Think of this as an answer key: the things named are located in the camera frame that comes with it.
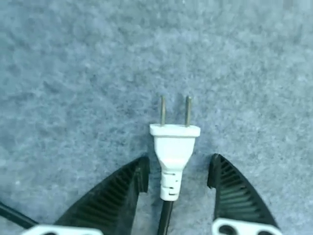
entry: black electrical wire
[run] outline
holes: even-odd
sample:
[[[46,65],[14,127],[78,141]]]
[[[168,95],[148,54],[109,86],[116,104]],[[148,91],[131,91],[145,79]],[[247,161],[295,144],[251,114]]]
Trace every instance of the black electrical wire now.
[[[157,235],[167,235],[168,226],[170,225],[171,214],[174,202],[163,201],[160,222],[158,224]]]
[[[6,206],[0,202],[0,216],[16,223],[17,225],[29,229],[38,224],[38,222],[28,218],[26,215]]]

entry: power cord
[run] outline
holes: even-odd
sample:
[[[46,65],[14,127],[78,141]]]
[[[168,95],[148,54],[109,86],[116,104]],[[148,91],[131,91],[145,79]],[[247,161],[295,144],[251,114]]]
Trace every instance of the power cord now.
[[[167,235],[173,203],[178,199],[182,172],[187,165],[201,129],[190,125],[191,98],[186,98],[185,124],[165,124],[165,98],[161,98],[161,123],[150,124],[154,148],[161,165],[160,198],[163,200],[157,235]]]
[[[0,216],[18,224],[19,226],[29,229],[38,224],[38,222],[32,220],[26,215],[6,206],[0,202]]]

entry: electrical cord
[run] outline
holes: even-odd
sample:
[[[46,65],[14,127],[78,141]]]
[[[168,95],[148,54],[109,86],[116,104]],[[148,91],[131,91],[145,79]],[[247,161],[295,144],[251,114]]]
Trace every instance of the electrical cord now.
[[[167,235],[170,224],[174,202],[163,201],[160,222],[158,224],[157,235]]]
[[[17,225],[29,229],[38,224],[38,222],[32,220],[26,215],[6,206],[5,204],[0,202],[0,216],[16,223]]]

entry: black cord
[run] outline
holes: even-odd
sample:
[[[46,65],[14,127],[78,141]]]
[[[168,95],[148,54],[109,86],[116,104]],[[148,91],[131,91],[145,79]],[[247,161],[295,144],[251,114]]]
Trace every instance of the black cord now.
[[[38,224],[38,222],[28,218],[26,215],[6,206],[0,202],[0,216],[20,225],[25,229],[29,229]]]
[[[171,214],[174,202],[163,201],[160,222],[158,224],[157,235],[167,235],[168,226],[170,225]]]

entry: white plug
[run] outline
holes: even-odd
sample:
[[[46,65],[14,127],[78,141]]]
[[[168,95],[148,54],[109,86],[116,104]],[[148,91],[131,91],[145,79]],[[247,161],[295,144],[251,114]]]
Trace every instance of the white plug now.
[[[154,147],[162,169],[160,197],[176,201],[179,197],[182,172],[187,165],[201,129],[190,125],[191,98],[186,99],[185,125],[165,124],[165,99],[162,97],[161,124],[150,124]]]

